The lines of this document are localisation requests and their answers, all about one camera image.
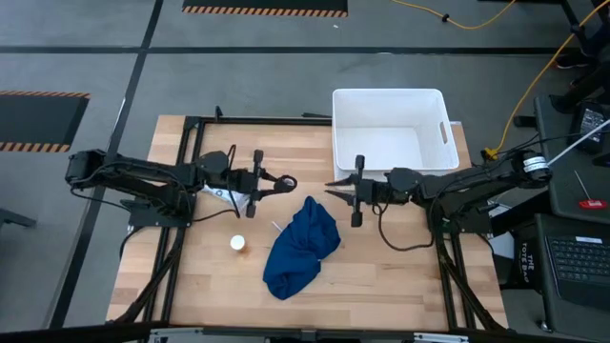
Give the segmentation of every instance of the blue cloth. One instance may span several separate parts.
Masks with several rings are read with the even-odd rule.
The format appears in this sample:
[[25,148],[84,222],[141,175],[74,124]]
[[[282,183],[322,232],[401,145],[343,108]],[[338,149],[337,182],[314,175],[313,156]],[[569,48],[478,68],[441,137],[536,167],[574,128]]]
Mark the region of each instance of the blue cloth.
[[320,261],[339,246],[335,220],[308,196],[293,222],[275,240],[263,281],[275,297],[287,299],[307,286],[320,272]]

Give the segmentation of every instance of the wooden table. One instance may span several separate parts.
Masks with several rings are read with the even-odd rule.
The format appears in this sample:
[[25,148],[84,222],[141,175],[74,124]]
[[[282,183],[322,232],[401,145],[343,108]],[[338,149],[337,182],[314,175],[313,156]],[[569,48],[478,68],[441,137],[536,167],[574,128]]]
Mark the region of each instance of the wooden table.
[[[173,164],[183,116],[159,117],[149,160]],[[452,126],[460,167],[470,167],[461,125]],[[171,323],[191,326],[268,328],[439,330],[448,329],[435,248],[395,252],[384,245],[377,217],[363,209],[361,228],[350,227],[351,209],[324,192],[333,180],[330,127],[208,124],[203,152],[227,151],[237,145],[235,167],[252,168],[255,149],[265,152],[263,166],[273,175],[289,174],[298,187],[289,194],[263,199],[254,219],[223,214],[187,230],[176,282]],[[317,278],[299,294],[281,301],[262,281],[269,251],[279,232],[311,195],[336,219],[341,244],[322,262]],[[195,217],[228,208],[207,194],[198,197]],[[388,238],[399,246],[430,240],[424,210],[392,206],[383,216]],[[153,269],[159,228],[146,228],[125,248],[108,318],[124,312],[146,285]],[[245,236],[246,254],[229,246],[235,234]],[[506,326],[489,247],[471,234],[461,236],[469,284],[498,323]],[[165,288],[157,294],[153,318],[160,316]],[[454,285],[458,323],[463,324]]]

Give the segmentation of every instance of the orange striped tape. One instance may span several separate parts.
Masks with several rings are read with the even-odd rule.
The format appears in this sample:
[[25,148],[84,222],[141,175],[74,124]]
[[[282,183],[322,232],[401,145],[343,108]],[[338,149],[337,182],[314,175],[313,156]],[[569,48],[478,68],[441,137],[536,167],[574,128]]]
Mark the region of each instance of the orange striped tape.
[[66,152],[70,144],[0,142],[0,151]]
[[0,95],[22,95],[22,96],[71,96],[84,97],[91,99],[91,95],[86,92],[67,92],[67,91],[0,91]]
[[256,9],[231,8],[217,6],[187,6],[182,8],[185,13],[195,14],[250,14],[250,15],[293,15],[345,18],[346,10],[292,10],[292,9]]

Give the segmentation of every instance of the keyboard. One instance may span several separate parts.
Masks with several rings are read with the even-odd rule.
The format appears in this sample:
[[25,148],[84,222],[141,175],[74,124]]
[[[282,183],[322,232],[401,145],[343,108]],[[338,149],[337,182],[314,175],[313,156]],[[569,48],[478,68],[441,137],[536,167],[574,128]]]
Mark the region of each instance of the keyboard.
[[610,285],[610,244],[601,239],[547,236],[559,280]]

